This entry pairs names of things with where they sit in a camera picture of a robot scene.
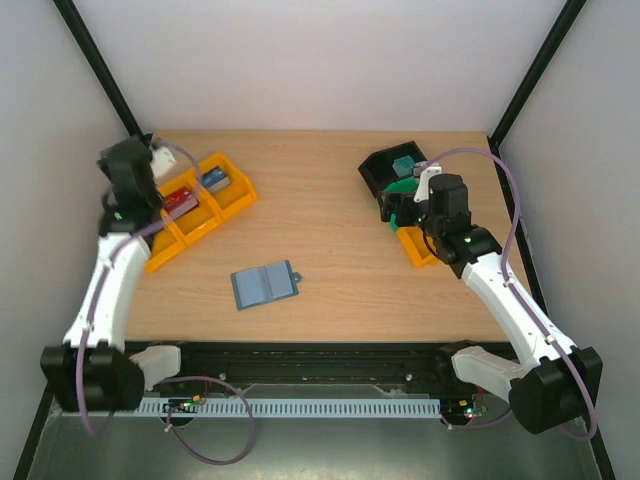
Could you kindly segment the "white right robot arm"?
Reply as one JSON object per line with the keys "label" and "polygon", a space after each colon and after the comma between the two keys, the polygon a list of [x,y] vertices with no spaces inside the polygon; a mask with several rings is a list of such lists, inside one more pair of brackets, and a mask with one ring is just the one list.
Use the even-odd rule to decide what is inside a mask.
{"label": "white right robot arm", "polygon": [[473,224],[462,177],[426,174],[415,193],[381,191],[377,201],[382,221],[421,230],[429,252],[481,299],[516,354],[510,361],[479,346],[460,348],[436,367],[438,384],[455,392],[471,383],[494,394],[534,434],[583,417],[591,438],[602,361],[552,324],[494,236]]}

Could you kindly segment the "blue card holder wallet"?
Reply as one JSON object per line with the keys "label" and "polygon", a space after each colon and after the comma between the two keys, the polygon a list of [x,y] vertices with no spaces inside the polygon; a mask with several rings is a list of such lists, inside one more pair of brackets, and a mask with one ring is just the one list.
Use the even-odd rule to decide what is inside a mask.
{"label": "blue card holder wallet", "polygon": [[299,294],[302,276],[289,260],[235,272],[230,275],[236,308],[241,311]]}

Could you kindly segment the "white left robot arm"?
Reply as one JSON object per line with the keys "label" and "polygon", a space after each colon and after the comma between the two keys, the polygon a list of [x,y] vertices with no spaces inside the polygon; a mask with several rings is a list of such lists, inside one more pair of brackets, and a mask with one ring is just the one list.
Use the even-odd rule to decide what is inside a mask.
{"label": "white left robot arm", "polygon": [[110,186],[101,198],[92,277],[61,345],[46,347],[40,358],[47,383],[66,412],[134,410],[145,392],[181,368],[175,345],[125,352],[135,290],[165,225],[156,180],[175,164],[166,146],[137,137],[101,154],[98,167]]}

